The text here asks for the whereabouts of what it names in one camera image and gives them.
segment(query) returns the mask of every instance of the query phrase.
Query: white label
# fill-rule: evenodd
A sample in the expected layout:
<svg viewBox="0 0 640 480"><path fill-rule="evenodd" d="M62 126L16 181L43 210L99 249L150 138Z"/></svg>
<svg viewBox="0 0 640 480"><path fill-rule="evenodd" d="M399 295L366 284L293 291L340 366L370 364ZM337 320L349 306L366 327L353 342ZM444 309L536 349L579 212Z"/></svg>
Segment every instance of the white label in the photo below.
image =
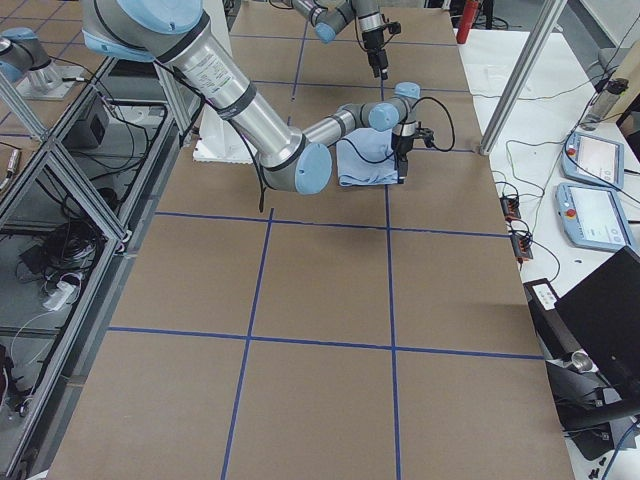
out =
<svg viewBox="0 0 640 480"><path fill-rule="evenodd" d="M207 55L191 70L184 72L200 92L207 98L224 87L233 78L223 61L214 54Z"/></svg>
<svg viewBox="0 0 640 480"><path fill-rule="evenodd" d="M533 292L536 294L545 310L553 310L556 308L556 296L549 288L549 285L546 283L534 285Z"/></svg>

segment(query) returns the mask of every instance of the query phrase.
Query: red fire extinguisher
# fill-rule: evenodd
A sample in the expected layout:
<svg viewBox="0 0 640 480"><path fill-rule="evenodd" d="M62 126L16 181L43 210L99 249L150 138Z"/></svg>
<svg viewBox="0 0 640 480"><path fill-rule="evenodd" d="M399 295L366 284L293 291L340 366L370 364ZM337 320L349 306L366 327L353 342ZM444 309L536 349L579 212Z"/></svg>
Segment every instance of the red fire extinguisher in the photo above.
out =
<svg viewBox="0 0 640 480"><path fill-rule="evenodd" d="M466 43L467 37L469 36L469 30L471 30L471 27L473 26L473 21L476 18L479 6L480 2L478 0L467 0L467 3L465 3L464 11L462 12L462 19L458 24L458 35L456 35L458 43Z"/></svg>

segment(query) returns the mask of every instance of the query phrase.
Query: light blue joint cap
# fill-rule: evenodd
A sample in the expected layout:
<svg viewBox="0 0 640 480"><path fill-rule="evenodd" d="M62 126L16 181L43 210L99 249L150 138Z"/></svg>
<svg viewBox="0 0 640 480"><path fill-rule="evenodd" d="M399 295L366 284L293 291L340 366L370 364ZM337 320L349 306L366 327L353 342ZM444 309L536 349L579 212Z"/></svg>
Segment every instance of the light blue joint cap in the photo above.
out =
<svg viewBox="0 0 640 480"><path fill-rule="evenodd" d="M336 38L336 31L326 23L319 23L315 27L316 35L322 43L333 42Z"/></svg>
<svg viewBox="0 0 640 480"><path fill-rule="evenodd" d="M180 35L202 16L202 0L116 0L133 20L152 32Z"/></svg>
<svg viewBox="0 0 640 480"><path fill-rule="evenodd" d="M17 82L22 78L22 72L7 62L0 62L0 72L7 77L10 83Z"/></svg>
<svg viewBox="0 0 640 480"><path fill-rule="evenodd" d="M420 85L413 82L400 82L396 85L395 94L417 100L420 98Z"/></svg>
<svg viewBox="0 0 640 480"><path fill-rule="evenodd" d="M119 58L120 60L131 60L132 62L149 63L155 60L155 57L149 52L142 52L125 47L124 45L91 35L85 30L83 30L82 33L84 34L84 43L87 48L101 55Z"/></svg>
<svg viewBox="0 0 640 480"><path fill-rule="evenodd" d="M369 112L369 125L378 132L395 127L399 121L398 109L390 103L379 103Z"/></svg>
<svg viewBox="0 0 640 480"><path fill-rule="evenodd" d="M296 190L302 195L322 191L331 178L331 153L321 143L307 145L296 165Z"/></svg>
<svg viewBox="0 0 640 480"><path fill-rule="evenodd" d="M38 38L34 31L27 27L9 28L2 32L2 36L12 41L36 40Z"/></svg>

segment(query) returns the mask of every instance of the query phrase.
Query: light blue cloth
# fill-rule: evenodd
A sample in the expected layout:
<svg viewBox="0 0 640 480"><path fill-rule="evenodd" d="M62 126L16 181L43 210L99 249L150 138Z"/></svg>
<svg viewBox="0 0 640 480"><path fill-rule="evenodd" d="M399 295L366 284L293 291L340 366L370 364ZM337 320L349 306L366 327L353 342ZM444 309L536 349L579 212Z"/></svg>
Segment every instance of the light blue cloth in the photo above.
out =
<svg viewBox="0 0 640 480"><path fill-rule="evenodd" d="M391 130L377 132L373 128L360 128L348 138L360 154L371 161L379 161L391 154ZM352 185L386 185L398 183L393 156L382 163L371 164L362 160L345 141L336 144L338 181L343 187Z"/></svg>

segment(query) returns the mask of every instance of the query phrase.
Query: robotic arm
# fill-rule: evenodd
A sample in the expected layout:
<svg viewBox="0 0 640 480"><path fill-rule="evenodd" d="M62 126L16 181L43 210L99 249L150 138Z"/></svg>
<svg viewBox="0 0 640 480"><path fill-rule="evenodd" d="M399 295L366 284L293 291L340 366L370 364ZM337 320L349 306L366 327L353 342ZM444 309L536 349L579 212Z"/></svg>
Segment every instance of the robotic arm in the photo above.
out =
<svg viewBox="0 0 640 480"><path fill-rule="evenodd" d="M43 93L62 85L55 64L28 28L11 28L0 35L0 72L12 83L26 73L31 86Z"/></svg>
<svg viewBox="0 0 640 480"><path fill-rule="evenodd" d="M327 146L355 128L388 130L414 118L420 89L407 84L387 102L345 105L304 132L289 127L214 38L202 0L163 0L162 8L157 1L83 0L86 45L104 55L179 69L256 147L271 188L317 193L331 176Z"/></svg>
<svg viewBox="0 0 640 480"><path fill-rule="evenodd" d="M382 80L388 78L389 62L384 50L384 31L389 30L391 35L397 35L401 27L399 22L386 21L380 13L377 0L345 0L331 11L318 5L316 0L284 0L284 4L307 18L323 43L331 42L357 17L373 76L382 77Z"/></svg>

